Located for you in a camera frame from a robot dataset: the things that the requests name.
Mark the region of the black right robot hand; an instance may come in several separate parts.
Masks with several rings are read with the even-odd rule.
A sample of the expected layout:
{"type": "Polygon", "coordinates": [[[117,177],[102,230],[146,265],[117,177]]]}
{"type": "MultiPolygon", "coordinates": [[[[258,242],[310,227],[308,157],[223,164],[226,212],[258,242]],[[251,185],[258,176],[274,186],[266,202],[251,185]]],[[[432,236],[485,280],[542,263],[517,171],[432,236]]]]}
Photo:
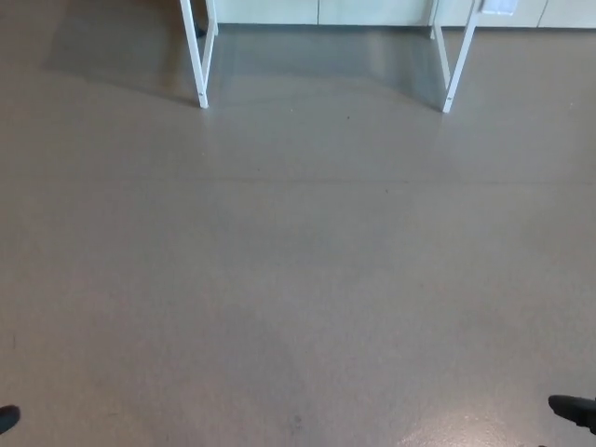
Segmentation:
{"type": "Polygon", "coordinates": [[[575,423],[578,427],[588,428],[595,434],[596,401],[586,398],[551,395],[549,407],[559,417],[575,423]]]}

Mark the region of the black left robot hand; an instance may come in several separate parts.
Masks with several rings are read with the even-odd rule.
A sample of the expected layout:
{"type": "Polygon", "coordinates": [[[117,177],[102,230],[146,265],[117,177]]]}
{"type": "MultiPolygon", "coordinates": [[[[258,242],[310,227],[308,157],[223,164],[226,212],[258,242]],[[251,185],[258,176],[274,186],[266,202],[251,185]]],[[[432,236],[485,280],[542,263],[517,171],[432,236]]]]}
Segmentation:
{"type": "Polygon", "coordinates": [[[16,405],[0,407],[0,434],[12,429],[20,421],[20,408],[16,405]]]}

